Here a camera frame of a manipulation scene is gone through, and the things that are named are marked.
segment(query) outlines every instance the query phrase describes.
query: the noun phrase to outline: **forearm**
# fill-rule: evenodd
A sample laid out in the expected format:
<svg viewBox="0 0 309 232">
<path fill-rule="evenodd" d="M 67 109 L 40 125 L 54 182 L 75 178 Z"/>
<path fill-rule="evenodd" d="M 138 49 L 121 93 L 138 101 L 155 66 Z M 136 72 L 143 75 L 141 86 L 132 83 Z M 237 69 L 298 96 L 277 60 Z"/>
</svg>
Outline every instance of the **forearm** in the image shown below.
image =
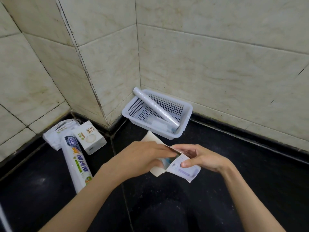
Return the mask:
<svg viewBox="0 0 309 232">
<path fill-rule="evenodd" d="M 84 232 L 97 215 L 103 203 L 120 183 L 121 176 L 104 164 L 94 178 L 40 232 Z"/>
<path fill-rule="evenodd" d="M 246 232 L 285 231 L 231 162 L 220 172 Z"/>
</svg>

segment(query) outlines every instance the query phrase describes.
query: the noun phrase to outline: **plastic basket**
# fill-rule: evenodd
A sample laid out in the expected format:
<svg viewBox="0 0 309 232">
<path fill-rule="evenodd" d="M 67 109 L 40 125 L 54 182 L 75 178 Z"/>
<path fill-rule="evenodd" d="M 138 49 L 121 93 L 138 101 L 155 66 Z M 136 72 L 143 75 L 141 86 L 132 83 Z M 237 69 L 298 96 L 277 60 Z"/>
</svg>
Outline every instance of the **plastic basket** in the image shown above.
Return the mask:
<svg viewBox="0 0 309 232">
<path fill-rule="evenodd" d="M 145 122 L 146 118 L 150 115 L 159 116 L 153 109 L 147 106 L 140 98 L 135 96 L 122 110 L 122 115 L 129 118 L 129 120 L 144 129 L 150 130 L 153 133 L 156 133 L 162 137 L 165 137 L 169 140 L 173 138 L 178 138 L 182 135 L 185 130 L 190 116 L 192 114 L 192 105 L 172 98 L 170 96 L 160 94 L 148 89 L 143 89 L 143 92 L 146 93 L 152 100 L 159 104 L 163 109 L 170 113 L 177 121 L 180 122 L 178 129 L 173 132 L 165 132 L 160 130 L 158 127 L 152 126 Z"/>
</svg>

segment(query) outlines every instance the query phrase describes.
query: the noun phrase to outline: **black floor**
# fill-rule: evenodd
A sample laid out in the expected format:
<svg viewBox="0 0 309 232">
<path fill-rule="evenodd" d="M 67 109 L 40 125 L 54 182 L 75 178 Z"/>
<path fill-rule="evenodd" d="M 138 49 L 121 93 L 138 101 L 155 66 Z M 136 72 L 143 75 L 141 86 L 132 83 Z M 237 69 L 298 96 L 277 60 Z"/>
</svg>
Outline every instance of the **black floor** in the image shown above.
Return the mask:
<svg viewBox="0 0 309 232">
<path fill-rule="evenodd" d="M 92 174 L 146 133 L 126 121 L 103 148 L 85 154 Z M 308 165 L 193 121 L 180 138 L 159 138 L 167 145 L 200 144 L 228 157 L 287 231 L 308 231 Z M 39 230 L 75 196 L 62 152 L 47 145 L 0 183 L 0 203 L 16 232 Z M 127 180 L 111 193 L 88 231 L 132 229 L 243 231 L 222 177 L 205 169 L 191 183 L 170 173 Z"/>
</svg>

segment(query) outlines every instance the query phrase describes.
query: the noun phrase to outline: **marble tile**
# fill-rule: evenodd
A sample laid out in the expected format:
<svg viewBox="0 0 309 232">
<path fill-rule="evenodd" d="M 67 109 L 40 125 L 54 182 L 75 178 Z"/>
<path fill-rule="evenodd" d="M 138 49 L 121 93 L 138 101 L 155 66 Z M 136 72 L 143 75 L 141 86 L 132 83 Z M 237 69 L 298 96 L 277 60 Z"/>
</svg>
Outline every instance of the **marble tile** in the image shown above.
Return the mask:
<svg viewBox="0 0 309 232">
<path fill-rule="evenodd" d="M 268 137 L 270 139 L 279 141 L 281 143 L 305 150 L 305 151 L 309 151 L 309 142 L 300 138 L 296 138 L 293 137 L 291 135 L 282 133 L 282 132 L 278 132 L 276 130 L 252 123 L 251 125 L 249 125 L 249 127 L 247 128 L 247 131 Z"/>
<path fill-rule="evenodd" d="M 309 141 L 309 66 L 256 114 L 255 123 Z"/>
<path fill-rule="evenodd" d="M 36 134 L 32 132 L 30 129 L 25 128 L 5 143 L 0 145 L 0 162 L 8 157 L 10 154 L 13 154 L 18 148 L 20 148 L 23 144 L 28 142 L 31 138 L 33 138 Z"/>
<path fill-rule="evenodd" d="M 252 121 L 309 56 L 138 25 L 141 84 Z"/>
<path fill-rule="evenodd" d="M 96 121 L 99 124 L 102 124 L 104 126 L 108 126 L 105 117 L 103 116 L 103 114 L 100 113 L 92 113 L 91 111 L 88 111 L 82 107 L 80 107 L 79 105 L 68 101 L 68 104 L 70 105 L 70 107 L 77 113 L 86 116 L 87 118 L 89 118 L 90 120 Z"/>
<path fill-rule="evenodd" d="M 19 29 L 8 14 L 4 6 L 0 3 L 0 37 L 19 33 Z"/>
<path fill-rule="evenodd" d="M 0 39 L 0 104 L 29 125 L 64 98 L 23 34 Z"/>
<path fill-rule="evenodd" d="M 74 47 L 25 34 L 67 101 L 100 114 L 101 110 Z"/>
<path fill-rule="evenodd" d="M 109 125 L 112 125 L 115 120 L 121 115 L 122 109 L 128 104 L 128 102 L 134 98 L 134 94 L 130 93 L 128 97 L 124 101 L 122 101 L 111 113 L 106 116 L 107 122 Z"/>
<path fill-rule="evenodd" d="M 26 126 L 0 105 L 0 145 Z"/>
<path fill-rule="evenodd" d="M 137 23 L 309 53 L 308 0 L 136 0 Z"/>
<path fill-rule="evenodd" d="M 73 45 L 55 0 L 1 0 L 25 33 Z"/>
<path fill-rule="evenodd" d="M 51 126 L 55 121 L 60 119 L 62 116 L 67 114 L 70 111 L 70 106 L 67 102 L 61 103 L 56 108 L 52 109 L 46 115 L 42 116 L 37 121 L 34 121 L 29 128 L 34 131 L 36 134 L 42 132 L 44 129 Z"/>
<path fill-rule="evenodd" d="M 152 89 L 152 88 L 147 87 L 145 85 L 141 85 L 141 89 L 149 89 L 149 90 L 153 90 L 153 91 L 156 91 L 156 92 L 159 92 L 159 93 L 163 93 L 163 92 L 161 92 L 157 89 Z M 206 107 L 206 106 L 185 100 L 183 98 L 172 96 L 172 95 L 167 94 L 167 93 L 163 93 L 163 94 L 166 94 L 166 95 L 171 96 L 173 98 L 177 98 L 177 99 L 180 99 L 180 100 L 183 100 L 185 102 L 190 103 L 193 107 L 193 112 L 195 112 L 195 113 L 201 114 L 203 116 L 210 117 L 212 119 L 227 123 L 229 125 L 233 125 L 235 127 L 241 128 L 241 129 L 246 129 L 252 123 L 250 121 L 238 118 L 236 116 L 226 114 L 226 113 L 221 112 L 221 111 L 217 111 L 215 109 L 212 109 L 212 108 L 209 108 L 209 107 Z"/>
<path fill-rule="evenodd" d="M 135 0 L 59 0 L 77 45 L 136 23 Z"/>
<path fill-rule="evenodd" d="M 79 47 L 105 114 L 140 86 L 136 26 Z"/>
</svg>

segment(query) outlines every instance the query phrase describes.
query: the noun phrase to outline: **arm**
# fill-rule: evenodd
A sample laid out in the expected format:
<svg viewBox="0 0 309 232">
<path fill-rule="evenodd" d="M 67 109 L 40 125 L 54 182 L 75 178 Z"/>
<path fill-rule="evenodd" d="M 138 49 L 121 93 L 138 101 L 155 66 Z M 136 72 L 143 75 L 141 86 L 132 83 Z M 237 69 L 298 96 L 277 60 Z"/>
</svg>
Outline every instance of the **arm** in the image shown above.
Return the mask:
<svg viewBox="0 0 309 232">
<path fill-rule="evenodd" d="M 106 164 L 94 178 L 40 232 L 85 232 L 110 193 L 123 181 L 163 167 L 157 158 L 175 157 L 156 142 L 133 142 Z"/>
<path fill-rule="evenodd" d="M 246 232 L 285 232 L 230 160 L 200 145 L 179 144 L 172 148 L 192 158 L 181 163 L 183 168 L 200 165 L 222 175 Z"/>
</svg>

